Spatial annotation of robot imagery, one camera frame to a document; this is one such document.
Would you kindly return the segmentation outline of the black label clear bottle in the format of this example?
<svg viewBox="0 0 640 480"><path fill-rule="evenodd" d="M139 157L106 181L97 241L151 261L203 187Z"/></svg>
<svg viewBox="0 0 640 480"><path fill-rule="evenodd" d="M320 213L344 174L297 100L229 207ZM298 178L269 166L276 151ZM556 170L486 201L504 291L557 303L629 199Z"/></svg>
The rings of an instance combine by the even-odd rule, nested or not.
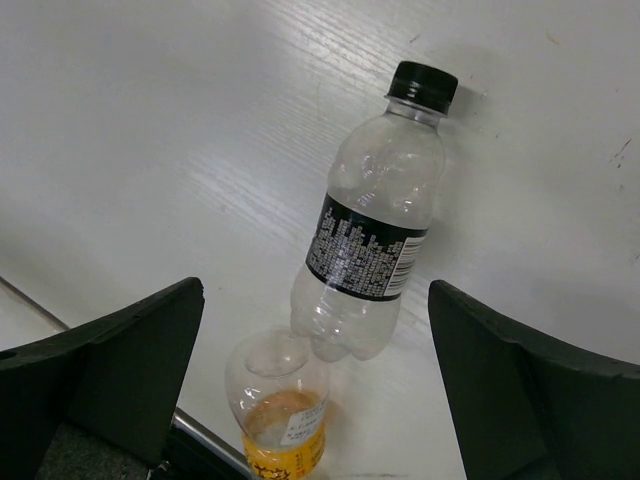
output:
<svg viewBox="0 0 640 480"><path fill-rule="evenodd" d="M290 294L292 330L325 362L367 361L391 340L432 221L446 161L438 127L457 88L450 73L400 62L385 111L337 150Z"/></svg>

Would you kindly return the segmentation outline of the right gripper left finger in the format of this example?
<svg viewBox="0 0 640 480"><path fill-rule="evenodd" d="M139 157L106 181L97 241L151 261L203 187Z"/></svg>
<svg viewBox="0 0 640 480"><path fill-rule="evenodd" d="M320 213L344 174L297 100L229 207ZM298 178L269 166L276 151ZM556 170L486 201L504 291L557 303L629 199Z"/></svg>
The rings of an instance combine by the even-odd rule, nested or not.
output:
<svg viewBox="0 0 640 480"><path fill-rule="evenodd" d="M33 479L62 424L156 466L204 310L196 277L1 353L1 476Z"/></svg>

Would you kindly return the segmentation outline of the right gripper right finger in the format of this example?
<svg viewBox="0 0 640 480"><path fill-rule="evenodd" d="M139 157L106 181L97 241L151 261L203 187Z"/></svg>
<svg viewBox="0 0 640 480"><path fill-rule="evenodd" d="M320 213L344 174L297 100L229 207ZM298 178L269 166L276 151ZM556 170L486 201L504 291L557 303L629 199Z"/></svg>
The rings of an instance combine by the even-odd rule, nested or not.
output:
<svg viewBox="0 0 640 480"><path fill-rule="evenodd" d="M519 323L443 281L428 311L469 479L636 479L639 367Z"/></svg>

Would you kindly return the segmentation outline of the yellow label clear bottle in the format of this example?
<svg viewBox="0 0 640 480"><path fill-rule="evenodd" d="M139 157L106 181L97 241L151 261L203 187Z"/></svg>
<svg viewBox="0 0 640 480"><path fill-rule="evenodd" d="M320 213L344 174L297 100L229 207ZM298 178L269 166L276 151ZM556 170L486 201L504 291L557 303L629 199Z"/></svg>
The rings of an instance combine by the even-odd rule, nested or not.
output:
<svg viewBox="0 0 640 480"><path fill-rule="evenodd" d="M231 352L225 390L255 479L305 479L325 449L330 371L287 327L255 333Z"/></svg>

